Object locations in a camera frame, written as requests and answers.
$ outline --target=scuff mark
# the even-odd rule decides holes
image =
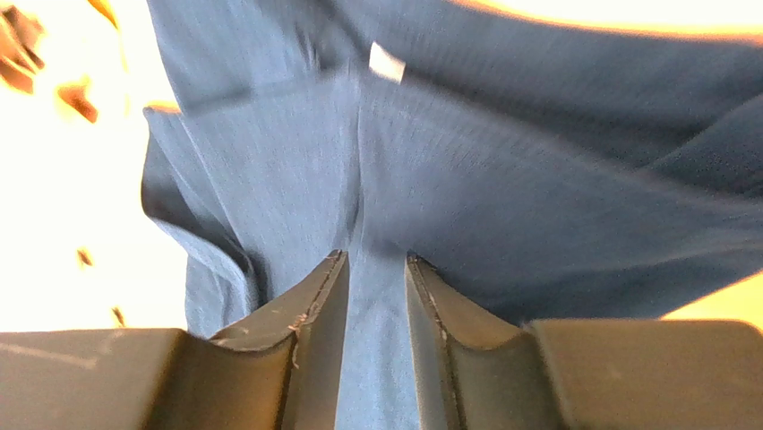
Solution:
[[[121,330],[114,330],[108,334],[103,340],[103,343],[98,347],[98,353],[102,356],[111,355],[111,347],[114,346],[114,341],[124,336],[124,332]]]
[[[9,343],[0,343],[0,350],[10,352],[11,354],[17,354],[20,356],[41,358],[44,360],[56,361],[58,363],[64,363],[67,365],[77,366],[82,369],[92,370],[98,363],[97,358],[82,358],[77,356],[71,356],[68,354],[61,354],[57,352],[45,351],[44,349],[27,348],[21,345],[13,345]]]
[[[288,329],[293,331],[294,335],[296,336],[296,342],[294,343],[294,350],[291,353],[291,364],[297,370],[299,370],[299,365],[296,363],[296,350],[299,348],[299,330],[305,321],[307,321],[307,314],[300,314],[296,317],[296,320],[294,321],[294,323],[288,326]]]

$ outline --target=dark gray surface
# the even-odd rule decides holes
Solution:
[[[763,337],[740,322],[539,320],[406,271],[421,422],[432,429],[763,427]]]
[[[212,342],[180,330],[0,333],[0,428],[334,428],[347,254]]]
[[[150,8],[184,115],[147,112],[144,203],[191,255],[190,328],[347,249],[339,429],[417,426],[409,251],[513,323],[655,317],[763,266],[760,48],[442,0]],[[367,70],[373,41],[400,85]]]

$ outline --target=blue fabric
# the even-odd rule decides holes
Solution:
[[[339,429],[417,428],[408,252],[512,323],[657,317],[763,267],[761,49],[439,0],[150,9],[184,113],[146,112],[144,207],[189,253],[190,330],[349,250]]]

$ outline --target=white tag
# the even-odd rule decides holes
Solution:
[[[368,67],[382,78],[397,83],[403,80],[403,73],[406,71],[405,63],[391,56],[376,42],[371,45],[371,59],[368,62]]]

